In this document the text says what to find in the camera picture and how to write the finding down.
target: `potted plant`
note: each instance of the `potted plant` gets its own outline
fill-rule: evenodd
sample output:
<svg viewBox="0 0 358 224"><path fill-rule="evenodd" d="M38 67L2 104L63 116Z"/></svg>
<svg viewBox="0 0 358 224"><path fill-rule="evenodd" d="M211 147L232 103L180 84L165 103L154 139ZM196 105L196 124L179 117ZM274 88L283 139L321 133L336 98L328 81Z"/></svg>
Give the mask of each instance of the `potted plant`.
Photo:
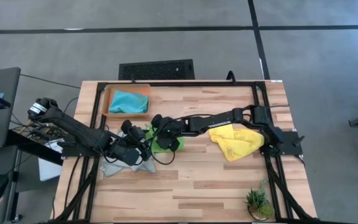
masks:
<svg viewBox="0 0 358 224"><path fill-rule="evenodd" d="M272 204L267 200L265 184L263 181L258 190L252 190L247 195L247 209L249 214L256 220L265 221L274 214Z"/></svg>

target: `plant pot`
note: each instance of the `plant pot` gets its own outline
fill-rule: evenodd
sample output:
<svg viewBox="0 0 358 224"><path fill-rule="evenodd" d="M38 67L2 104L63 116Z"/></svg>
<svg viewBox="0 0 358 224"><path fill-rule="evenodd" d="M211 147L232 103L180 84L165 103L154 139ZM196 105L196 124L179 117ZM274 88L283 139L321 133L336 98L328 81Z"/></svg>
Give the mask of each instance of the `plant pot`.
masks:
<svg viewBox="0 0 358 224"><path fill-rule="evenodd" d="M249 210L249 206L247 206L247 210L248 210L249 215L251 215L252 218L254 218L254 219L258 220L258 221L266 221L266 220L268 219L268 217L258 217L257 214L252 213L252 212Z"/></svg>

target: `teal cloth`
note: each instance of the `teal cloth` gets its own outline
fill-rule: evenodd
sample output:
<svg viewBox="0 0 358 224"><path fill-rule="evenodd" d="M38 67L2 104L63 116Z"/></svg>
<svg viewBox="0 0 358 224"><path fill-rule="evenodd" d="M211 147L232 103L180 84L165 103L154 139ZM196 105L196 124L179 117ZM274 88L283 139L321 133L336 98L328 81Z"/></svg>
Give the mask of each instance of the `teal cloth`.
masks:
<svg viewBox="0 0 358 224"><path fill-rule="evenodd" d="M146 113L149 96L116 90L109 107L109 113Z"/></svg>

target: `wooden table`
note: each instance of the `wooden table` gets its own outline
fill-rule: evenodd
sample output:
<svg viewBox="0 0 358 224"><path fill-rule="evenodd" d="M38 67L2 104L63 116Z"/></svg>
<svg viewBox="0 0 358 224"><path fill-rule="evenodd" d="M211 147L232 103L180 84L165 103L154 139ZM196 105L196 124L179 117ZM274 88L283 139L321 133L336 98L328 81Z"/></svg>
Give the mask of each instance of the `wooden table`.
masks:
<svg viewBox="0 0 358 224"><path fill-rule="evenodd" d="M96 81L82 83L75 119L89 125L96 94ZM266 81L270 105L286 105L282 82ZM189 114L217 114L252 104L252 91L246 86L231 87L152 87L150 118L134 119L144 127L157 113L177 118ZM272 108L274 124L283 130L294 128L289 107ZM122 119L106 121L117 132ZM170 161L172 154L158 154L160 161ZM63 164L56 192L57 215L63 210L68 179L76 158ZM282 156L289 191L307 213L315 217L313 200L303 164L293 156ZM82 159L75 169L69 193L74 196L80 179ZM88 171L93 161L90 160ZM228 162L208 133L185 138L185 149L176 154L169 166L154 162L157 172L123 170L105 178L99 171L92 209L92 222L251 222L246 210L246 195L267 178L264 158L258 151ZM277 189L282 217L285 207ZM80 218L85 216L87 192L81 204Z"/></svg>

